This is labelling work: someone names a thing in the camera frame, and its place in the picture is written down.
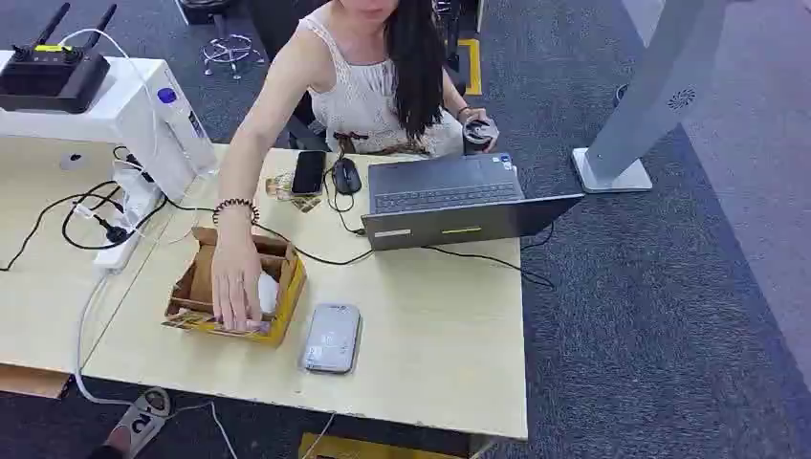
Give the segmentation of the person's left hand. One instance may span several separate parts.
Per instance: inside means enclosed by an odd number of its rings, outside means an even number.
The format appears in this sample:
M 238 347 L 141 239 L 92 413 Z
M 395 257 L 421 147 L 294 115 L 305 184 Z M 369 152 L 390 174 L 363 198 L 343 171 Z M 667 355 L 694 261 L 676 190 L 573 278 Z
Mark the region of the person's left hand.
M 458 119 L 462 125 L 466 155 L 487 152 L 493 148 L 500 132 L 483 108 L 465 107 L 459 111 Z

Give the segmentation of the person's right hand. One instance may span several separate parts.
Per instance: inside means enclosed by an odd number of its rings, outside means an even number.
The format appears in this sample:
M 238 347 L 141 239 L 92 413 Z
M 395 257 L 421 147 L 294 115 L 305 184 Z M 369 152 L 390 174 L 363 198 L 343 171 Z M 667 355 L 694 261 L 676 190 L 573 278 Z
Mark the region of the person's right hand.
M 211 263 L 213 311 L 227 330 L 244 332 L 260 320 L 258 295 L 260 258 L 246 214 L 223 212 Z

